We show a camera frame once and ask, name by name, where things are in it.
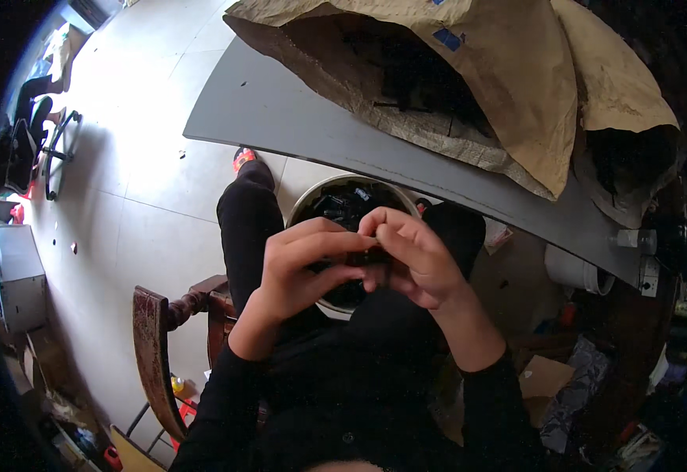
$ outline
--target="tile floor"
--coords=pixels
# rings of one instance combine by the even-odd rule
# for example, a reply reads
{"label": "tile floor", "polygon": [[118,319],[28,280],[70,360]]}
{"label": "tile floor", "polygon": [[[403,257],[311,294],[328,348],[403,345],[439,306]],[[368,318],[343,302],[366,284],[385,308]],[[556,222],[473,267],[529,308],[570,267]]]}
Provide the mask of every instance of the tile floor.
{"label": "tile floor", "polygon": [[[26,221],[50,284],[53,323],[103,424],[123,430],[145,401],[131,334],[134,286],[175,298],[225,270],[215,206],[233,179],[235,149],[181,132],[234,36],[222,20],[232,3],[141,0],[92,35],[74,61],[71,90],[54,97],[55,110],[84,116],[78,151],[57,201],[37,189]],[[261,156],[285,215],[312,184],[343,173]],[[200,391],[206,315],[170,333],[169,346],[172,371]],[[146,448],[159,429],[149,413],[132,438]],[[167,465],[173,452],[159,444],[153,456]]]}

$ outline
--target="wooden chair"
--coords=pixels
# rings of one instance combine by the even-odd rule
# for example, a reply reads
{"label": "wooden chair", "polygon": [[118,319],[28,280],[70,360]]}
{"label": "wooden chair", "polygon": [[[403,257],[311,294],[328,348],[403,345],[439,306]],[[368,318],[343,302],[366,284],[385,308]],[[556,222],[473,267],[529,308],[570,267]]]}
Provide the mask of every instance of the wooden chair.
{"label": "wooden chair", "polygon": [[190,316],[205,311],[207,362],[212,369],[236,321],[226,276],[212,276],[199,282],[170,303],[168,298],[140,286],[133,291],[133,348],[142,387],[155,417],[179,443],[186,439],[188,431],[170,384],[168,332],[183,325]]}

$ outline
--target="bucket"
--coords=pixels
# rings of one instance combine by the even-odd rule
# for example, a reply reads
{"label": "bucket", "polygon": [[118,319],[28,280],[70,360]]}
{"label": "bucket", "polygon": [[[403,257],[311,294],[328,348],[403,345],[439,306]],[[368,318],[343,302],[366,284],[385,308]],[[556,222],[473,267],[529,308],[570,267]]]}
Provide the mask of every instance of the bucket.
{"label": "bucket", "polygon": [[597,295],[609,293],[614,285],[612,275],[550,244],[545,246],[545,269],[554,282]]}
{"label": "bucket", "polygon": [[[409,197],[406,196],[399,188],[387,184],[383,181],[379,181],[370,177],[364,177],[362,175],[356,175],[356,174],[343,174],[343,175],[337,175],[335,177],[330,177],[327,178],[318,184],[315,184],[310,188],[307,192],[305,192],[301,197],[299,197],[299,200],[296,202],[294,207],[292,208],[292,212],[288,216],[288,220],[286,221],[286,229],[292,227],[294,224],[298,223],[299,215],[301,214],[301,211],[307,207],[314,199],[316,199],[318,196],[320,196],[320,193],[322,192],[322,189],[326,188],[327,186],[330,185],[341,185],[341,184],[346,184],[347,182],[350,181],[356,181],[356,182],[362,182],[363,184],[383,184],[387,186],[395,195],[396,198],[398,198],[401,203],[404,204],[406,209],[409,211],[409,213],[415,217],[419,218],[420,217],[420,212],[417,210],[417,206],[412,202]],[[344,307],[337,307],[331,303],[329,303],[326,300],[323,300],[322,298],[317,302],[317,304],[321,307],[325,307],[329,310],[332,310],[336,313],[341,313],[343,316],[333,316],[335,318],[339,319],[348,319],[348,316],[351,315],[351,313],[354,313],[353,308],[344,308]]]}

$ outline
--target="black pants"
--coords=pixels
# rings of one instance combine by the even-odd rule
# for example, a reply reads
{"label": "black pants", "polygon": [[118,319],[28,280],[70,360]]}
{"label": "black pants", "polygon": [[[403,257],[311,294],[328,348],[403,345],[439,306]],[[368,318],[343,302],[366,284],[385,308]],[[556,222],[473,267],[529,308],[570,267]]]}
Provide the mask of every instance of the black pants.
{"label": "black pants", "polygon": [[[225,269],[239,316],[262,281],[267,238],[284,229],[274,187],[267,165],[250,161],[242,166],[217,205]],[[443,240],[464,278],[469,278],[485,240],[482,217],[458,205],[441,203],[425,210],[423,220]],[[403,363],[431,358],[442,337],[427,310],[390,289],[377,289],[369,294],[344,325],[349,338],[368,349],[399,353]],[[336,321],[313,305],[284,323],[279,344],[332,326],[337,326]]]}
{"label": "black pants", "polygon": [[47,89],[50,87],[52,80],[52,76],[37,77],[36,79],[27,80],[23,83],[21,90],[18,92],[16,115],[13,118],[13,124],[16,125],[19,119],[25,119],[28,132],[31,134],[37,147],[44,138],[44,120],[53,108],[53,99],[49,97],[43,98],[39,102],[36,110],[34,110],[34,99],[47,93]]}

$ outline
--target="white container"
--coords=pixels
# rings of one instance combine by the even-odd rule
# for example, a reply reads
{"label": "white container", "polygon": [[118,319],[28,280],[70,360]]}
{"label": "white container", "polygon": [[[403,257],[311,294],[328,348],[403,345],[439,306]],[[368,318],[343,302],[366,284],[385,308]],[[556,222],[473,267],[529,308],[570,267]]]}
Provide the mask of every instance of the white container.
{"label": "white container", "polygon": [[[301,213],[302,208],[305,208],[311,201],[313,201],[315,198],[317,198],[320,193],[322,192],[322,189],[330,186],[330,185],[341,185],[341,184],[346,184],[347,182],[350,181],[356,181],[356,182],[362,182],[364,184],[384,184],[385,186],[388,186],[394,193],[396,197],[398,197],[399,200],[401,200],[401,203],[404,204],[407,210],[409,210],[409,213],[415,217],[419,218],[420,217],[420,212],[417,210],[417,206],[412,202],[409,197],[407,197],[398,187],[395,187],[391,184],[387,184],[383,181],[379,181],[377,179],[373,179],[370,177],[364,177],[362,175],[357,175],[357,174],[343,174],[343,175],[336,175],[335,177],[330,177],[327,178],[323,181],[321,181],[318,184],[315,184],[310,188],[307,192],[304,192],[301,197],[299,197],[299,200],[296,202],[294,207],[292,208],[292,212],[288,216],[288,220],[286,221],[286,229],[292,227],[294,224],[298,223],[297,219],[299,218],[299,213]],[[323,313],[325,315],[331,317],[331,318],[336,318],[336,319],[348,319],[349,316],[351,316],[351,313],[354,313],[354,309],[351,308],[342,308],[342,307],[336,307],[335,305],[330,304],[328,301],[325,301],[323,299],[320,299],[317,302],[318,306],[322,309]]]}
{"label": "white container", "polygon": [[590,293],[605,295],[614,285],[614,277],[577,256],[550,244],[545,246],[545,269],[548,277],[556,283],[573,288],[584,288]]}
{"label": "white container", "polygon": [[6,331],[23,333],[45,324],[46,288],[31,227],[0,224],[0,308]]}

